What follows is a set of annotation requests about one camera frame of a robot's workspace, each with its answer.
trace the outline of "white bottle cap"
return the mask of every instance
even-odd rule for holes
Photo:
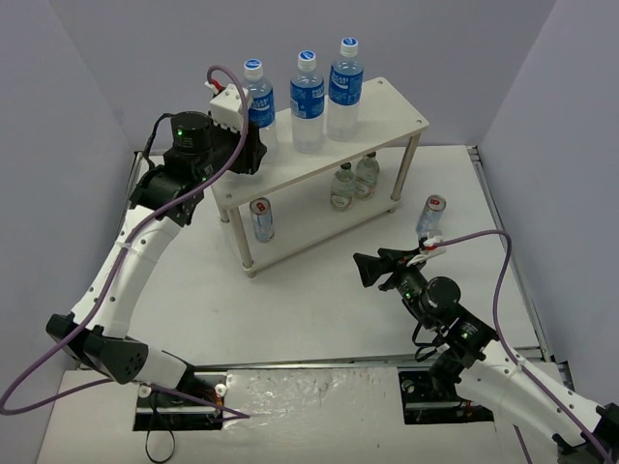
[[[260,60],[251,59],[245,62],[243,67],[245,70],[245,79],[247,80],[260,80],[264,75],[262,70],[262,62]]]
[[[339,46],[339,53],[341,53],[341,56],[345,56],[346,58],[353,58],[357,56],[357,53],[359,53],[359,42],[357,42],[357,39],[353,39],[352,37],[342,39],[341,45]]]
[[[299,69],[301,71],[313,71],[316,69],[316,54],[311,50],[303,50],[299,53]]]

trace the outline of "white table surface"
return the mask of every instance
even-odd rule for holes
[[[544,364],[558,377],[556,366]],[[61,391],[99,378],[70,371]],[[145,432],[132,432],[136,386],[108,384],[54,406],[39,464],[148,464]],[[393,367],[240,370],[228,373],[226,405],[251,415],[224,430],[176,432],[170,464],[524,464],[510,424],[405,425]],[[556,446],[523,431],[535,464],[556,464]],[[149,450],[164,458],[166,432]]]
[[[403,148],[387,150],[401,154]],[[381,174],[398,169],[398,153],[378,152]],[[292,187],[293,199],[302,194],[303,185]],[[441,221],[447,239],[494,228],[465,147],[420,147],[394,214],[372,219],[249,279],[207,192],[193,224],[181,231],[155,268],[137,304],[130,336],[198,365],[414,353],[416,322],[396,291],[363,288],[352,255],[372,254],[379,247],[414,247],[417,218],[432,193],[447,199]],[[285,213],[307,220],[294,205]],[[273,214],[276,240],[283,211]],[[497,237],[482,238],[451,246],[428,263],[424,274],[455,280],[461,303],[491,325],[490,305],[503,257]],[[539,346],[511,272],[503,284],[500,314],[513,346]]]

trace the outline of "shelf top board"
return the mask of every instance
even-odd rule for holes
[[[319,152],[303,154],[292,145],[290,109],[278,111],[276,122],[280,142],[277,159],[261,165],[253,176],[226,172],[214,184],[213,194],[225,209],[238,207],[421,133],[429,125],[426,118],[384,77],[364,82],[357,133],[352,140],[337,142],[325,135]]]

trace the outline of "bottle label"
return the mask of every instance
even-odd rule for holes
[[[358,103],[361,99],[361,84],[363,82],[363,71],[355,75],[346,75],[337,72],[332,66],[329,77],[329,98],[343,106]]]
[[[273,89],[267,95],[253,99],[250,107],[250,121],[261,129],[271,126],[275,121],[275,100]]]
[[[355,192],[357,193],[357,195],[359,196],[367,196],[370,195],[372,191],[372,187],[368,186],[366,184],[364,184],[361,181],[357,181],[356,187],[355,187]]]
[[[334,204],[336,208],[346,208],[350,204],[351,201],[352,201],[352,198],[347,198],[345,196],[335,195],[335,194],[331,195],[331,202]]]
[[[325,109],[325,83],[317,87],[299,87],[290,82],[290,110],[301,119],[313,119]]]

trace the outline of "small glass bottle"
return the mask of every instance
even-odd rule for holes
[[[331,183],[331,206],[338,211],[345,211],[352,206],[355,195],[355,175],[349,162],[339,167]]]
[[[376,152],[365,155],[357,163],[355,169],[356,187],[355,196],[365,200],[374,195],[378,182],[378,161]]]

